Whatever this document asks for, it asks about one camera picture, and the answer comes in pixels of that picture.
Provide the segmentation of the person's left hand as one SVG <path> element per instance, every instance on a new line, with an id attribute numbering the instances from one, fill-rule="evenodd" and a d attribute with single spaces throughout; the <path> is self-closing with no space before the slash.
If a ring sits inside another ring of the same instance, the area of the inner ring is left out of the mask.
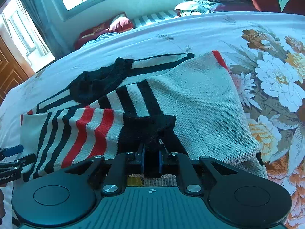
<path id="1" fill-rule="evenodd" d="M 3 191 L 0 189 L 0 218 L 3 218 L 6 214 L 4 199 L 5 199 L 5 197 L 4 197 Z"/>

